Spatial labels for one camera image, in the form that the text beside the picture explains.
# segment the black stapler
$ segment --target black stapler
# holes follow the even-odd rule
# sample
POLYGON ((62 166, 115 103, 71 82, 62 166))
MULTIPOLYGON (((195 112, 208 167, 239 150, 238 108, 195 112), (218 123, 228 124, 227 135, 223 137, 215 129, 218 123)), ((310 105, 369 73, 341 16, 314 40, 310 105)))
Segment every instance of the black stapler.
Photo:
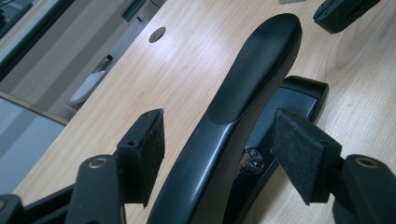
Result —
POLYGON ((148 223, 242 220, 277 167, 269 128, 277 107, 315 120, 328 86, 288 77, 302 28, 292 14, 265 21, 248 38, 167 177, 148 223))

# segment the black cable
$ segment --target black cable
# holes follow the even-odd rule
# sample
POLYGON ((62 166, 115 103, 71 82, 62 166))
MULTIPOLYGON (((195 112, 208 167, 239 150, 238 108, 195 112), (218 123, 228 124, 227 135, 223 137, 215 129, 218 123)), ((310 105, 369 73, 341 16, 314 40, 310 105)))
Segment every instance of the black cable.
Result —
POLYGON ((3 3, 2 5, 0 5, 0 7, 6 6, 6 5, 8 5, 8 4, 12 3, 12 2, 15 2, 15 0, 9 0, 8 2, 3 3))

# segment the wood grain surface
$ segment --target wood grain surface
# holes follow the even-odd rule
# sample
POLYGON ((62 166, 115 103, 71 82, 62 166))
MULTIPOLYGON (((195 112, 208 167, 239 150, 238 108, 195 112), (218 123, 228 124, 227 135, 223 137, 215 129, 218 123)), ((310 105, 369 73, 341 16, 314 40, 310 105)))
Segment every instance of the wood grain surface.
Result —
MULTIPOLYGON (((382 0, 344 32, 312 20, 319 0, 169 0, 15 190, 24 204, 74 183, 78 166, 116 144, 144 112, 164 108, 166 152, 148 207, 127 205, 145 223, 177 155, 205 112, 238 51, 263 21, 296 14, 303 42, 290 75, 330 85, 318 126, 343 145, 396 173, 396 2, 382 0), (149 36, 166 33, 155 43, 149 36)), ((246 223, 332 223, 332 199, 305 206, 281 169, 250 209, 246 223)))

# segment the light wood tabletop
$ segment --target light wood tabletop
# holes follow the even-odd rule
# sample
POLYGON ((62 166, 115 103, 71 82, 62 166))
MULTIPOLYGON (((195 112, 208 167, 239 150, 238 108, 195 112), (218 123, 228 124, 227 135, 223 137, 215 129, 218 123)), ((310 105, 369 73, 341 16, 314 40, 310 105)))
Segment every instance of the light wood tabletop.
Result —
MULTIPOLYGON (((396 1, 381 0, 358 21, 330 35, 312 19, 319 0, 168 0, 15 190, 24 204, 73 184, 79 165, 112 154, 146 111, 164 108, 166 152, 148 207, 127 205, 130 223, 145 223, 177 155, 204 114, 248 36, 265 20, 293 13, 303 27, 290 75, 327 82, 319 128, 396 173, 396 1), (164 36, 149 43, 165 27, 164 36)), ((279 168, 246 223, 332 223, 332 197, 305 206, 279 168)))

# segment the stapler handle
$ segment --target stapler handle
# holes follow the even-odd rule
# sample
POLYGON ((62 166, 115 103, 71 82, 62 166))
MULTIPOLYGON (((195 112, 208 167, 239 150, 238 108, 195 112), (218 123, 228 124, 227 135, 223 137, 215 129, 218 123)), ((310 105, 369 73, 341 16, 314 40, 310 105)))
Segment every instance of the stapler handle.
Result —
POLYGON ((165 180, 148 223, 222 222, 245 143, 291 69, 301 38, 292 14, 274 16, 251 34, 165 180))

